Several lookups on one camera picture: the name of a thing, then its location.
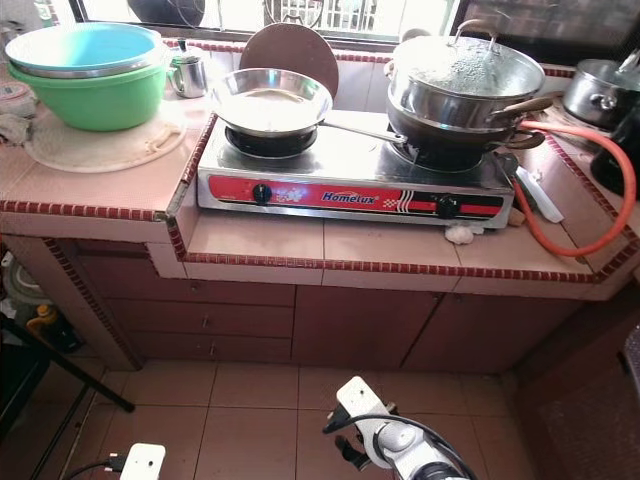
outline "pot lid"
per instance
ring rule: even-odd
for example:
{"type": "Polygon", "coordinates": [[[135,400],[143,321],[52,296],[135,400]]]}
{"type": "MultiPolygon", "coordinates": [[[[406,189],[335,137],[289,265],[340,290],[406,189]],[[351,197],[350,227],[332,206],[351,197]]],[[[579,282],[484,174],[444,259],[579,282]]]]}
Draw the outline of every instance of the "pot lid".
{"type": "Polygon", "coordinates": [[[640,91],[640,70],[620,71],[620,63],[613,60],[582,60],[578,71],[592,76],[596,80],[625,90],[640,91]]]}
{"type": "Polygon", "coordinates": [[[396,47],[397,71],[414,81],[470,97],[521,97],[540,89],[542,67],[527,55],[495,42],[484,22],[470,20],[452,37],[416,37],[396,47]],[[490,33],[491,41],[461,37],[467,27],[490,33]]]}
{"type": "Polygon", "coordinates": [[[171,63],[173,65],[181,65],[184,63],[196,63],[199,62],[204,51],[201,48],[187,45],[185,38],[178,39],[178,46],[171,49],[171,63]]]}

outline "stainless steel cup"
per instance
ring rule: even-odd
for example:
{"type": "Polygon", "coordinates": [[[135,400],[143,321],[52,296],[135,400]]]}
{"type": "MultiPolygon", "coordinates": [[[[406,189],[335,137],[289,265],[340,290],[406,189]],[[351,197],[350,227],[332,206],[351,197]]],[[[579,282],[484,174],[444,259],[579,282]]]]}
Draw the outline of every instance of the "stainless steel cup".
{"type": "Polygon", "coordinates": [[[178,48],[172,49],[172,53],[167,75],[174,91],[185,98],[204,96],[207,93],[207,75],[202,49],[187,47],[185,39],[181,38],[178,48]]]}

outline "frying pan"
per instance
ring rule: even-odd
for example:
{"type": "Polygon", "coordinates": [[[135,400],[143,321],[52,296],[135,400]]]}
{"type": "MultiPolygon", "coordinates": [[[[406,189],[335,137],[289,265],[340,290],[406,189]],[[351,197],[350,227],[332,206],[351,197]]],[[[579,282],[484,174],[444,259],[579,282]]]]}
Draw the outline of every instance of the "frying pan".
{"type": "Polygon", "coordinates": [[[333,107],[329,90],[320,82],[277,68],[249,68],[218,80],[212,93],[213,111],[233,130],[259,138],[301,136],[318,125],[340,128],[392,143],[407,138],[392,132],[371,132],[325,119],[333,107]]]}

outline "stove burner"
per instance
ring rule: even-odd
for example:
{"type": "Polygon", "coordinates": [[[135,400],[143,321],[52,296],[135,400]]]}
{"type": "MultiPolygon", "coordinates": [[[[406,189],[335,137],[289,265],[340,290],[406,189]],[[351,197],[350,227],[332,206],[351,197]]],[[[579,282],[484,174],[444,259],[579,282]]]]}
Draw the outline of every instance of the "stove burner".
{"type": "Polygon", "coordinates": [[[414,147],[408,143],[393,146],[405,160],[435,172],[461,173],[482,161],[483,152],[467,148],[414,147]]]}
{"type": "Polygon", "coordinates": [[[261,158],[288,158],[299,155],[313,145],[318,131],[313,130],[291,137],[264,138],[237,132],[227,127],[225,134],[233,146],[247,155],[261,158]]]}

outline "orange gas hose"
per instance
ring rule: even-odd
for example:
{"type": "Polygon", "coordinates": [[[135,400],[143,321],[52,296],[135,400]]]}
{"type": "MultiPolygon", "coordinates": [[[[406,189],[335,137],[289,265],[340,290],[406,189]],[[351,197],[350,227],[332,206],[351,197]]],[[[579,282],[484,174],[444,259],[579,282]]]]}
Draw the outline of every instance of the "orange gas hose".
{"type": "Polygon", "coordinates": [[[622,170],[622,177],[624,179],[624,199],[622,201],[622,207],[620,208],[618,217],[616,218],[609,231],[591,245],[575,249],[560,247],[551,242],[551,240],[549,240],[544,235],[540,228],[540,225],[538,225],[538,221],[531,211],[531,207],[529,207],[529,204],[527,203],[527,199],[524,195],[524,192],[522,191],[522,188],[520,187],[518,182],[514,180],[513,186],[515,188],[516,198],[518,199],[518,202],[520,202],[520,206],[522,207],[524,215],[527,218],[529,229],[531,230],[531,234],[534,236],[534,238],[538,241],[538,243],[540,243],[540,245],[549,250],[551,253],[562,255],[564,257],[581,257],[583,255],[596,252],[610,243],[620,234],[620,232],[622,232],[622,230],[626,226],[627,221],[629,220],[629,217],[631,216],[631,213],[633,211],[633,207],[636,203],[636,175],[633,170],[633,165],[631,165],[627,154],[624,153],[624,151],[612,140],[609,140],[599,133],[595,133],[586,128],[571,127],[568,125],[554,125],[551,123],[534,121],[524,121],[520,124],[520,126],[525,129],[568,133],[570,135],[577,135],[579,137],[583,137],[587,140],[591,140],[592,142],[597,143],[601,147],[607,149],[611,153],[611,155],[613,155],[613,158],[615,158],[618,162],[618,165],[620,165],[620,169],[622,170]]]}

